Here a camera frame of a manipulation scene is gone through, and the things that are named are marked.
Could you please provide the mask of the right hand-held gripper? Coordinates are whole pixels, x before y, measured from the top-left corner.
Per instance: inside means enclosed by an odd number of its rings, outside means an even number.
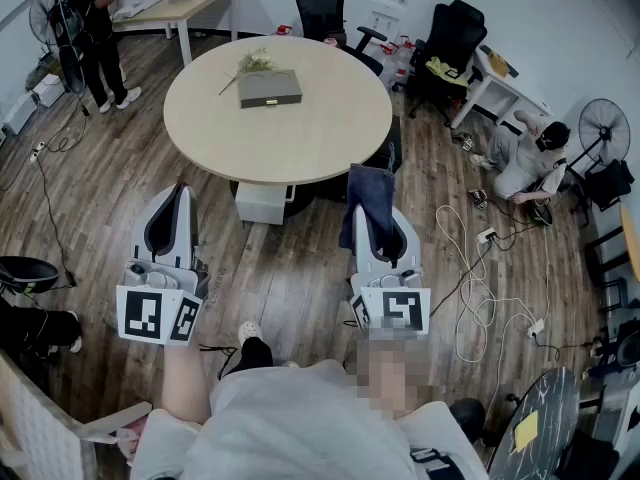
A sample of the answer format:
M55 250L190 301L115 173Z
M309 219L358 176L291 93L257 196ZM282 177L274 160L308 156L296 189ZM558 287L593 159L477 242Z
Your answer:
M350 307L355 325L369 338L424 340L429 332L431 289L422 285L420 239L395 206L392 219L392 263L401 271L374 274L373 226L363 207L355 207L352 243L358 273L350 279Z

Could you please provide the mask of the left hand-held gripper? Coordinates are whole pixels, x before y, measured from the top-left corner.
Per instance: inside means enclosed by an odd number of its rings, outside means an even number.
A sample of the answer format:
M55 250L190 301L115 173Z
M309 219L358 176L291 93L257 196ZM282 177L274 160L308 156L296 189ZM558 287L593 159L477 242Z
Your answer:
M156 195L134 222L135 259L127 262L124 280L116 287L120 337L162 346L190 344L210 278L206 270L191 270L197 245L194 193L186 184L174 184ZM144 261L172 250L176 267Z

